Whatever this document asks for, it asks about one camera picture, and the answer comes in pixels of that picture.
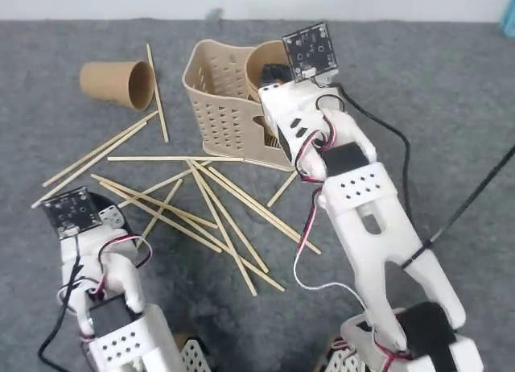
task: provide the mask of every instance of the black circuit board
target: black circuit board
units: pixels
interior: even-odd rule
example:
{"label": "black circuit board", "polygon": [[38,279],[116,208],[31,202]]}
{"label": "black circuit board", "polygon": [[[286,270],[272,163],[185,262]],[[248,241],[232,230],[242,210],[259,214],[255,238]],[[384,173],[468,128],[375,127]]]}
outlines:
{"label": "black circuit board", "polygon": [[59,239],[72,237],[102,224],[86,187],[46,199],[42,205]]}
{"label": "black circuit board", "polygon": [[328,25],[318,23],[282,38],[295,82],[338,68]]}

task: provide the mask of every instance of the black cable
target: black cable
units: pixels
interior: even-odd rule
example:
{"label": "black cable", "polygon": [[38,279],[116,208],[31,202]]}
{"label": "black cable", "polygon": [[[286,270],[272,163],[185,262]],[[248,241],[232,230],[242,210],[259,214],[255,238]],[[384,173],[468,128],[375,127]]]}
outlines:
{"label": "black cable", "polygon": [[390,132],[397,135],[402,142],[404,143],[404,163],[402,164],[402,191],[404,192],[404,208],[406,209],[406,215],[408,216],[408,219],[410,219],[410,222],[412,225],[414,225],[413,222],[413,212],[411,209],[411,199],[410,199],[410,186],[409,186],[409,178],[410,178],[410,157],[411,157],[411,144],[410,140],[396,127],[390,125],[388,122],[381,120],[379,117],[376,117],[375,115],[371,114],[368,110],[363,108],[359,103],[354,101],[352,97],[350,97],[347,92],[345,91],[344,86],[340,82],[332,82],[329,85],[320,85],[314,78],[311,79],[311,81],[317,85],[320,88],[338,88],[338,92],[341,94],[341,96],[347,100],[352,106],[354,106],[361,114],[363,114],[365,117],[371,119],[376,124],[383,126]]}
{"label": "black cable", "polygon": [[76,236],[75,236],[75,243],[76,243],[77,256],[75,259],[75,263],[73,263],[72,272],[70,274],[70,280],[68,281],[68,288],[66,289],[66,294],[64,295],[64,299],[63,299],[63,304],[61,305],[61,309],[60,309],[59,315],[57,317],[57,321],[56,321],[53,329],[51,330],[51,332],[48,334],[45,341],[43,341],[43,344],[41,344],[41,346],[38,349],[39,360],[41,360],[41,362],[43,362],[47,366],[50,366],[53,370],[58,370],[59,372],[68,372],[68,370],[66,370],[62,366],[55,364],[50,359],[46,358],[44,355],[44,352],[45,352],[46,348],[52,343],[52,341],[54,341],[54,339],[57,336],[57,333],[61,329],[61,326],[64,321],[64,316],[66,315],[68,303],[70,302],[70,296],[72,295],[73,283],[75,281],[77,274],[79,274],[79,271],[81,269],[81,266],[79,266],[79,263],[80,263],[80,254],[79,254],[79,246],[78,246],[79,242],[78,242],[78,239]]}
{"label": "black cable", "polygon": [[340,103],[340,111],[341,112],[345,111],[345,101],[343,100],[342,97],[337,96],[335,94],[322,94],[320,97],[318,97],[315,101],[315,108],[317,110],[320,110],[320,100],[322,100],[322,98],[325,98],[325,97],[331,97],[331,98],[335,98],[336,100],[338,100],[338,102]]}
{"label": "black cable", "polygon": [[486,177],[479,183],[479,185],[472,191],[472,193],[468,196],[468,198],[461,204],[460,207],[449,217],[447,222],[440,227],[440,229],[429,239],[427,239],[420,249],[418,249],[411,257],[402,264],[402,268],[406,269],[415,259],[417,259],[424,251],[430,249],[435,242],[445,233],[448,229],[451,228],[452,225],[463,215],[465,210],[470,207],[470,205],[474,202],[474,200],[484,191],[487,185],[493,180],[494,177],[501,171],[501,169],[511,160],[511,158],[515,155],[515,144],[509,149],[508,152],[502,157],[502,159],[497,163],[490,172],[486,175]]}

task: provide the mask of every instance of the tipped over cup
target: tipped over cup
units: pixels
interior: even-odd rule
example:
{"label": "tipped over cup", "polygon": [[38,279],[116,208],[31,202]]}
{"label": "tipped over cup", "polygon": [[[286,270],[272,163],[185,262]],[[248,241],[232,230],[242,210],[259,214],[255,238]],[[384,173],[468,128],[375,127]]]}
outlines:
{"label": "tipped over cup", "polygon": [[154,95],[152,67],[143,61],[88,62],[80,70],[80,89],[97,100],[143,110]]}

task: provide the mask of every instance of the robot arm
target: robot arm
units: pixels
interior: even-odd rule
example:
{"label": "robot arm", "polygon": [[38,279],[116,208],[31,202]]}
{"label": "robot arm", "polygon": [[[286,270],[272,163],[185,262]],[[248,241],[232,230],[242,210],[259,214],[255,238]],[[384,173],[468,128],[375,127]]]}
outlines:
{"label": "robot arm", "polygon": [[149,372],[186,372],[162,311],[143,297],[134,265],[138,236],[127,233],[115,206],[97,213],[91,195],[78,188],[43,203],[60,236],[59,302],[64,302],[74,271],[67,310],[76,316],[99,372],[130,371],[134,366]]}
{"label": "robot arm", "polygon": [[[384,166],[377,162],[373,144],[347,113],[322,107],[322,96],[336,94],[333,88],[320,88],[311,81],[269,85],[259,90],[266,121],[282,144],[288,159],[301,173],[323,183],[319,205],[324,208],[348,256],[356,276],[356,289],[366,304],[367,322],[384,344],[407,350],[410,342],[386,298],[385,263],[403,264],[422,243],[404,212]],[[336,136],[324,150],[309,138],[319,132],[319,140]],[[441,307],[452,329],[464,324],[465,311],[434,254],[427,250],[406,271],[420,283],[430,301]],[[377,366],[381,354],[344,325],[360,354]],[[456,370],[480,371],[482,363],[472,341],[455,341]],[[395,362],[390,370],[433,371],[425,361]]]}

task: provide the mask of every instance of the beige plastic basket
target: beige plastic basket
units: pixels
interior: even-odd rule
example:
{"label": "beige plastic basket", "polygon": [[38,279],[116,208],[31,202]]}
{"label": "beige plastic basket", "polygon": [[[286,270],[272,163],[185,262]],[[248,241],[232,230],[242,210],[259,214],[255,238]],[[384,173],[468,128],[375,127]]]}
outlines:
{"label": "beige plastic basket", "polygon": [[292,171],[277,138],[266,125],[261,105],[248,99],[245,62],[254,48],[206,39],[193,49],[183,74],[210,155],[243,157],[248,163]]}

